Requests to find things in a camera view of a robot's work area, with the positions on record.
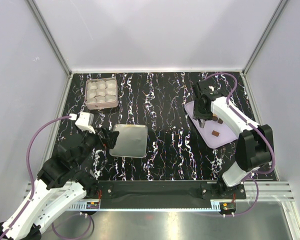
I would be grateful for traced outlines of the metal tongs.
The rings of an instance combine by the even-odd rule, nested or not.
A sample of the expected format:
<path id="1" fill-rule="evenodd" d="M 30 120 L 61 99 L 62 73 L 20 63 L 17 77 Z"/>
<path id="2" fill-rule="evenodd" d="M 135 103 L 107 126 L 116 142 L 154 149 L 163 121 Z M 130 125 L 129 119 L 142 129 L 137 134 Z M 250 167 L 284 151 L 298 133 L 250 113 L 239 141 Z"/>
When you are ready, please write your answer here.
<path id="1" fill-rule="evenodd" d="M 205 119 L 198 119 L 198 124 L 200 128 L 204 128 L 205 124 L 206 124 L 206 120 Z"/>

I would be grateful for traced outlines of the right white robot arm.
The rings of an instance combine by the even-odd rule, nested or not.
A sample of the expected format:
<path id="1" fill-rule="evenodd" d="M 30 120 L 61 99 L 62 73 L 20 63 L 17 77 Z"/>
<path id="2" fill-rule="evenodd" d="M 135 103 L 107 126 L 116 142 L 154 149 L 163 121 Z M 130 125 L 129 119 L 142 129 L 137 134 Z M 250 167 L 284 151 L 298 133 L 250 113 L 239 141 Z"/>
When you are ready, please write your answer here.
<path id="1" fill-rule="evenodd" d="M 273 149 L 273 130 L 265 124 L 251 120 L 244 115 L 222 92 L 212 90 L 206 83 L 199 81 L 192 86 L 194 105 L 192 118 L 198 127 L 204 129 L 206 122 L 216 116 L 237 138 L 235 162 L 222 174 L 217 185 L 218 195 L 229 198 L 235 186 L 244 182 L 262 166 L 275 162 Z"/>

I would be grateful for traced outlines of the dark rectangular chocolate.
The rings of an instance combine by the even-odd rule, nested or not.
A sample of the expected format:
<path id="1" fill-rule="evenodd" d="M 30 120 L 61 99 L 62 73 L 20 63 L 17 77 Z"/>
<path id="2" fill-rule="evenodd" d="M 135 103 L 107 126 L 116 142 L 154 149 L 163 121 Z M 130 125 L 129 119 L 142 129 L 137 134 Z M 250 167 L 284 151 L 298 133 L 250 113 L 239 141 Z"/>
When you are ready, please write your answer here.
<path id="1" fill-rule="evenodd" d="M 213 136 L 218 137 L 220 133 L 218 131 L 213 130 L 211 133 Z"/>

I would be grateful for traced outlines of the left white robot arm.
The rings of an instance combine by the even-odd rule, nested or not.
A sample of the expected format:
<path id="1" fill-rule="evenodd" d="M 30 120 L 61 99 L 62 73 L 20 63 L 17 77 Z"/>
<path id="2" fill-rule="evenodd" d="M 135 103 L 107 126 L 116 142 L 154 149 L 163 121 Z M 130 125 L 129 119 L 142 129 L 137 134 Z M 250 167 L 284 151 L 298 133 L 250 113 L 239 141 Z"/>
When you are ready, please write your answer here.
<path id="1" fill-rule="evenodd" d="M 31 178 L 30 193 L 15 213 L 0 222 L 0 240 L 39 240 L 73 202 L 98 195 L 98 181 L 82 165 L 94 150 L 113 149 L 118 136 L 118 131 L 95 128 L 61 142 L 37 177 Z"/>

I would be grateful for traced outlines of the dark square chocolate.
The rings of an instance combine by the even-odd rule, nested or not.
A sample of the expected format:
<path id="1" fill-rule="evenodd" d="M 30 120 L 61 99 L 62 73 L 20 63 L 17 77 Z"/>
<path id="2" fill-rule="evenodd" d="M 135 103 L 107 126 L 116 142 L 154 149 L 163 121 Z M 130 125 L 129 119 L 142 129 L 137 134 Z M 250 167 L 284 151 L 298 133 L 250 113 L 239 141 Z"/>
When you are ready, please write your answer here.
<path id="1" fill-rule="evenodd" d="M 223 120 L 222 119 L 218 119 L 217 123 L 220 124 L 220 125 L 222 125 L 223 124 Z"/>

